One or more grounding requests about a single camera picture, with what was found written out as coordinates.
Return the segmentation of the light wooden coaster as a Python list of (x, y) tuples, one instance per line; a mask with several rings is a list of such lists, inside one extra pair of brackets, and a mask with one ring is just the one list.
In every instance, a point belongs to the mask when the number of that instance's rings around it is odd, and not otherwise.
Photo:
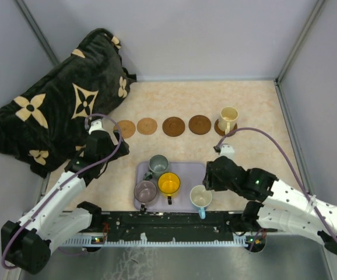
[(142, 118), (137, 123), (137, 130), (142, 135), (152, 135), (157, 130), (157, 122), (153, 118)]
[(124, 139), (130, 138), (136, 131), (135, 124), (130, 120), (121, 120), (117, 124), (121, 129), (121, 135)]

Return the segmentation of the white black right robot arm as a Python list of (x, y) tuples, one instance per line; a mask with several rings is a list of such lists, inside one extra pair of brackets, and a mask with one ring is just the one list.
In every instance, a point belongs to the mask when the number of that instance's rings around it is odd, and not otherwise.
[(337, 206), (301, 192), (259, 168), (243, 169), (221, 156), (206, 164), (207, 190), (232, 191), (247, 199), (243, 226), (300, 235), (337, 255)]

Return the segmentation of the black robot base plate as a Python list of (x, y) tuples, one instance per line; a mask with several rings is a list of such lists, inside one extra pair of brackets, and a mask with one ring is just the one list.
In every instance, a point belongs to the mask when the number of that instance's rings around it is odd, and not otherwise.
[(256, 222), (245, 222), (241, 212), (209, 211), (205, 219), (185, 212), (103, 212), (96, 225), (81, 233), (101, 233), (107, 241), (138, 241), (144, 233), (149, 242), (232, 241), (235, 233), (256, 232)]

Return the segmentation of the cream mug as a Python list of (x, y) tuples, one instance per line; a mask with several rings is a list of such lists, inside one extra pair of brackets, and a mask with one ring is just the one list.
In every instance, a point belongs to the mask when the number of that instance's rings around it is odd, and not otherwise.
[(218, 118), (218, 128), (225, 134), (228, 134), (237, 124), (238, 111), (231, 106), (222, 108)]

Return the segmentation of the dark brown coaster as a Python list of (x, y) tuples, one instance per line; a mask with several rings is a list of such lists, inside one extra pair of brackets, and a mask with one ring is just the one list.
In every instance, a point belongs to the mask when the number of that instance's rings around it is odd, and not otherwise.
[[(225, 132), (222, 131), (222, 130), (219, 128), (218, 123), (219, 123), (219, 120), (217, 119), (217, 120), (215, 121), (215, 124), (214, 124), (214, 130), (216, 131), (216, 133), (217, 133), (218, 135), (220, 135), (220, 136), (223, 137), (223, 136), (225, 136)], [(238, 128), (238, 125), (235, 124), (234, 128), (232, 129), (232, 131), (236, 130), (237, 128)]]
[(185, 131), (185, 123), (179, 117), (169, 117), (162, 125), (163, 132), (170, 137), (178, 137)]
[(189, 130), (197, 135), (207, 134), (211, 129), (211, 121), (204, 115), (195, 115), (189, 120)]

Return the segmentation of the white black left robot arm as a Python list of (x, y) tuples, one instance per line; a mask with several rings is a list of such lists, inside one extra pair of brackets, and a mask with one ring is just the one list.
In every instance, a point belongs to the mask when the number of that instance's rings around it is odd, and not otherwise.
[(21, 268), (37, 274), (70, 237), (85, 229), (95, 232), (102, 227), (101, 208), (91, 202), (81, 202), (64, 218), (60, 215), (110, 162), (129, 154), (121, 129), (115, 129), (113, 134), (117, 143), (105, 129), (91, 128), (85, 148), (68, 162), (50, 192), (17, 222), (9, 220), (2, 226), (1, 265), (5, 269)]

